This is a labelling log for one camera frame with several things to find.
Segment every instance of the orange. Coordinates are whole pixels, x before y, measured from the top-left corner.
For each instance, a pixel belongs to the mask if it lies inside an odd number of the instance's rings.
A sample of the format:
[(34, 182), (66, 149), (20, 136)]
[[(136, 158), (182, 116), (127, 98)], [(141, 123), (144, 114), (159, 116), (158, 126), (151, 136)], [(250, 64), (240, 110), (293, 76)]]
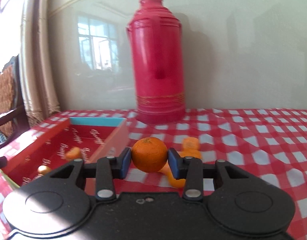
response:
[(66, 152), (66, 160), (72, 161), (74, 159), (81, 159), (82, 155), (79, 147), (72, 147), (68, 152)]
[(194, 138), (194, 137), (184, 138), (183, 141), (182, 141), (182, 148), (183, 149), (199, 150), (199, 148), (200, 148), (199, 139)]
[(131, 149), (134, 165), (144, 172), (157, 172), (168, 159), (167, 146), (158, 138), (147, 137), (137, 141)]
[(169, 170), (166, 175), (167, 175), (168, 181), (169, 181), (169, 183), (172, 187), (176, 187), (176, 188), (184, 187), (184, 184), (186, 183), (185, 179), (175, 179), (172, 175), (171, 170)]
[(201, 152), (195, 149), (184, 149), (179, 155), (181, 157), (191, 156), (202, 160)]
[(165, 166), (162, 167), (162, 169), (159, 171), (165, 175), (167, 175), (167, 172), (170, 171), (170, 167), (169, 167), (169, 164), (166, 163)]

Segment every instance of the curtain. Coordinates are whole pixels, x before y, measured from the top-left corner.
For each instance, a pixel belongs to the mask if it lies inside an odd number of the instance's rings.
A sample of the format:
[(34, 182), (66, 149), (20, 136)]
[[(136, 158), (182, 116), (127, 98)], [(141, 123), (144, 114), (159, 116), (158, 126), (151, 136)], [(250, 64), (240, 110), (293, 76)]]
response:
[(23, 5), (19, 69), (30, 126), (60, 111), (49, 58), (47, 5), (48, 0), (25, 0)]

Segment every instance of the red box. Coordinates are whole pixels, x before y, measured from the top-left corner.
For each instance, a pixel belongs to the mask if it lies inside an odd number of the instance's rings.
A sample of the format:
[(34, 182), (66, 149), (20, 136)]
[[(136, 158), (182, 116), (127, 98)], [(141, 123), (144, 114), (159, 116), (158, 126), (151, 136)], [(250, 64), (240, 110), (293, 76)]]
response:
[[(53, 170), (67, 163), (65, 153), (72, 147), (79, 147), (84, 161), (92, 163), (104, 156), (118, 156), (128, 142), (125, 118), (59, 118), (46, 132), (29, 130), (1, 149), (0, 155), (9, 159), (2, 170), (21, 186), (35, 179), (39, 166)], [(94, 187), (94, 180), (87, 179), (85, 191), (93, 195)]]

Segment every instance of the window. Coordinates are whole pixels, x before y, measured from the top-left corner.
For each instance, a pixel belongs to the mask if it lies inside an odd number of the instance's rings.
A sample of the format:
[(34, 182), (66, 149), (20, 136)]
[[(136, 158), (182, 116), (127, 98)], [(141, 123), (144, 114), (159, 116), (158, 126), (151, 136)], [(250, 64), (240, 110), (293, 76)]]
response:
[(114, 24), (78, 17), (81, 61), (90, 69), (117, 70), (119, 67), (117, 28)]

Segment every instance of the blue gripper pad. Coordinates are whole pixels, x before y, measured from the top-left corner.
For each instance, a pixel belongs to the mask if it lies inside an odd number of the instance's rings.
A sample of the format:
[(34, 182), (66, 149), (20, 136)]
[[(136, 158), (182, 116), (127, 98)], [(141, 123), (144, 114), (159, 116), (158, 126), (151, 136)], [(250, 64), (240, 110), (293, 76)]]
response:
[(177, 159), (180, 158), (175, 149), (168, 150), (168, 164), (171, 169), (172, 175), (175, 179), (179, 179), (179, 169)]
[(131, 148), (126, 147), (122, 152), (123, 159), (122, 159), (122, 165), (120, 170), (120, 177), (124, 179), (127, 176), (128, 169), (131, 163)]

